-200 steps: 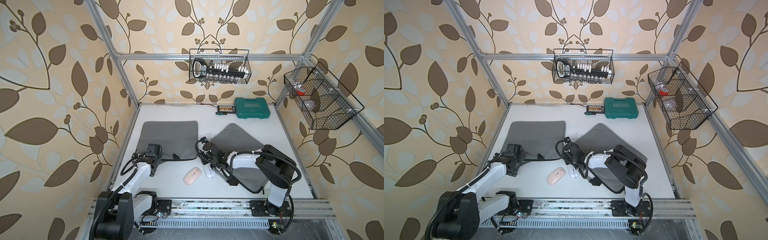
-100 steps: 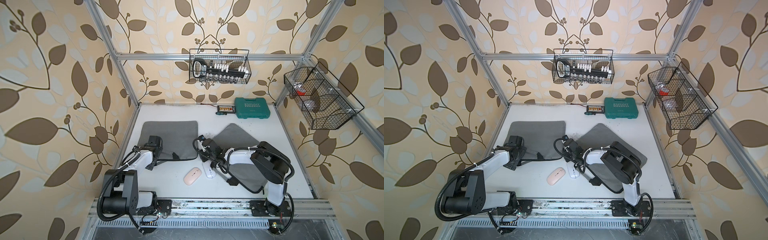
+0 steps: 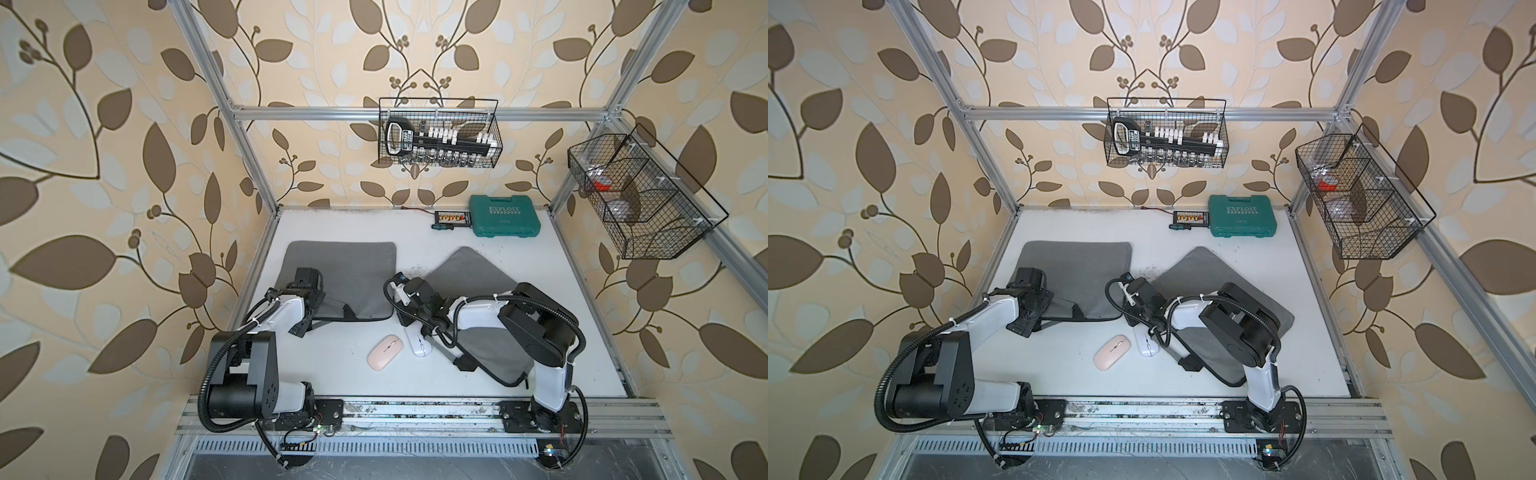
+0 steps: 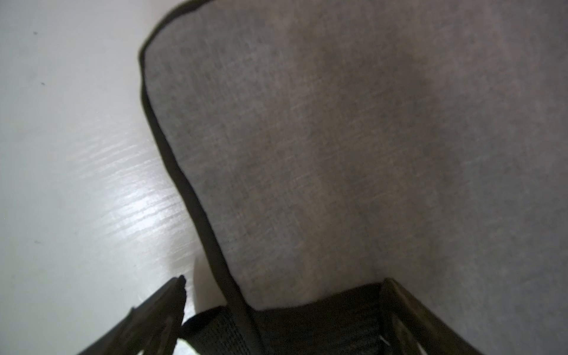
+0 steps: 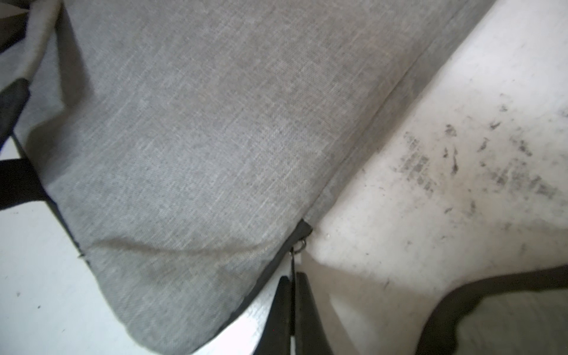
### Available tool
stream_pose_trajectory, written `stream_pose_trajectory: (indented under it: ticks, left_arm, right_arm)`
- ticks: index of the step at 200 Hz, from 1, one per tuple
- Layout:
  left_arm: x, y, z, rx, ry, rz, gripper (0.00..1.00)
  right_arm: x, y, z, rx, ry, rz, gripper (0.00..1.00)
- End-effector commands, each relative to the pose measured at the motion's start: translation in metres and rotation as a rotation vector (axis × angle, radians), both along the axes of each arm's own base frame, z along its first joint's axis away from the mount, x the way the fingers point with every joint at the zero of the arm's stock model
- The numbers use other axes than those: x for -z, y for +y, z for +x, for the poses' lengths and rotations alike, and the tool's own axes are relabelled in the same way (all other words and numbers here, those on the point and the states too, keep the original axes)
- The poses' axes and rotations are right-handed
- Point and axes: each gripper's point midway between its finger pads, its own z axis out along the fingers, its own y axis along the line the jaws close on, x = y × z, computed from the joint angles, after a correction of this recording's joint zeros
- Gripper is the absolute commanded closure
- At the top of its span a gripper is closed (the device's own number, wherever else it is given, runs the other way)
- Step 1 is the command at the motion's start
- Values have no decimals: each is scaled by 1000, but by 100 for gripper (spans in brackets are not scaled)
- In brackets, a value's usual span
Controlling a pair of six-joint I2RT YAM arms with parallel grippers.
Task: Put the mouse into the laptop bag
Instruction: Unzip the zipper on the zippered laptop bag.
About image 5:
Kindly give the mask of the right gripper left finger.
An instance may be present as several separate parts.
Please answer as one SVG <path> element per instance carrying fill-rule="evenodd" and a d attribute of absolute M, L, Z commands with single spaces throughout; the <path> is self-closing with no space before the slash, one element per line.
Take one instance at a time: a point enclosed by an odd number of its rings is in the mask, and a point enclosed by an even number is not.
<path fill-rule="evenodd" d="M 290 355 L 292 330 L 292 282 L 281 277 L 269 316 L 253 355 Z"/>

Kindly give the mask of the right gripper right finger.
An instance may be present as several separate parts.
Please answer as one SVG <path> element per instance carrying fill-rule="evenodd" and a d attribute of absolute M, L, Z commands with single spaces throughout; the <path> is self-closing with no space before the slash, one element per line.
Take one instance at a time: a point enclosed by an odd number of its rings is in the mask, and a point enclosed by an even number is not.
<path fill-rule="evenodd" d="M 294 280 L 295 353 L 332 355 L 307 274 L 297 272 Z"/>

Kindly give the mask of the grey laptop bag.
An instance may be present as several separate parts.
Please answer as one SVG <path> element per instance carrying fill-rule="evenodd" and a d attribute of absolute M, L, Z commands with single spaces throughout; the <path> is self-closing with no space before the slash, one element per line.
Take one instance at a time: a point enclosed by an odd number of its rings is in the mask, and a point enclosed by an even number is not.
<path fill-rule="evenodd" d="M 23 152 L 1 163 L 1 208 L 50 204 L 130 336 L 191 354 L 491 2 L 1 5 L 1 139 Z"/>
<path fill-rule="evenodd" d="M 462 285 L 433 309 L 417 354 L 566 354 L 567 266 Z"/>

